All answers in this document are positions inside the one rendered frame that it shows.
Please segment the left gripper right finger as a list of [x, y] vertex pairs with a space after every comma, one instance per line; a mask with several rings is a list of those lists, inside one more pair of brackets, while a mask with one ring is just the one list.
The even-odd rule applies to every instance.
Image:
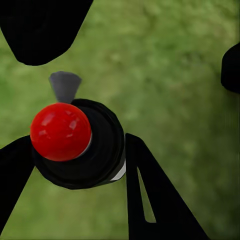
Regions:
[[[210, 240], [145, 142], [125, 134], [129, 240]], [[145, 220], [139, 168], [156, 223]]]

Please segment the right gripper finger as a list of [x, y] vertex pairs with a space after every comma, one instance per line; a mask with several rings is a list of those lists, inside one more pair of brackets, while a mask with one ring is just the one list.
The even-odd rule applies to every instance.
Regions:
[[93, 0], [26, 0], [23, 61], [45, 65], [61, 56], [85, 19]]
[[15, 57], [29, 67], [22, 58], [24, 32], [26, 32], [26, 0], [0, 0], [0, 24]]

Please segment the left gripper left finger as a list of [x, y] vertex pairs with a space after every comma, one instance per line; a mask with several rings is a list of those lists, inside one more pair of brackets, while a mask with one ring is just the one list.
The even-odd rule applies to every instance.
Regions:
[[30, 135], [0, 149], [0, 235], [34, 166]]

